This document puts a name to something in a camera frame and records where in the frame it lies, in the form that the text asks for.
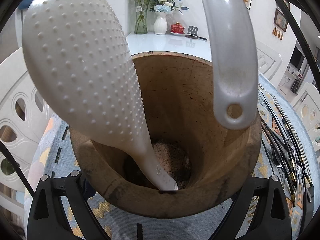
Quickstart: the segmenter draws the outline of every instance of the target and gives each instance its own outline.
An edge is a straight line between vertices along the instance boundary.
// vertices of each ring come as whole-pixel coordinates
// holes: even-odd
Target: glass vase
[[[136,26],[135,34],[146,34],[147,29],[147,12],[150,0],[134,0],[136,5]]]

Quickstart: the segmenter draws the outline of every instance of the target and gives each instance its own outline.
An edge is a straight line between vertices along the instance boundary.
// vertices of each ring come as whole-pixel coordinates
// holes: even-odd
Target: ceiling
[[[318,38],[320,33],[311,18],[303,11],[301,11],[300,29],[308,43],[312,42],[320,48],[320,38]]]

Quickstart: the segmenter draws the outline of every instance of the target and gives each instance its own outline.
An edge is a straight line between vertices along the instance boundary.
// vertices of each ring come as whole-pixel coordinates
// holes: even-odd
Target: white vase
[[[156,12],[158,15],[155,24],[153,25],[155,34],[158,35],[165,35],[168,24],[165,16],[167,15],[165,12]]]

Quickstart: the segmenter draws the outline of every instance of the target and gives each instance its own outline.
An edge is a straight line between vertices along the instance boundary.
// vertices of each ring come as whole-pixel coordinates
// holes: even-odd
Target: television
[[[300,70],[302,62],[304,60],[304,56],[302,53],[299,51],[297,47],[294,47],[290,63],[298,70]]]

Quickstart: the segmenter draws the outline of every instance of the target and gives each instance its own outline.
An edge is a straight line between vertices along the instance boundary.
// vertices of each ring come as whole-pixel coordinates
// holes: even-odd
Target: price tag
[[[137,6],[136,7],[136,12],[141,12],[141,11],[142,11],[142,6],[141,5]]]

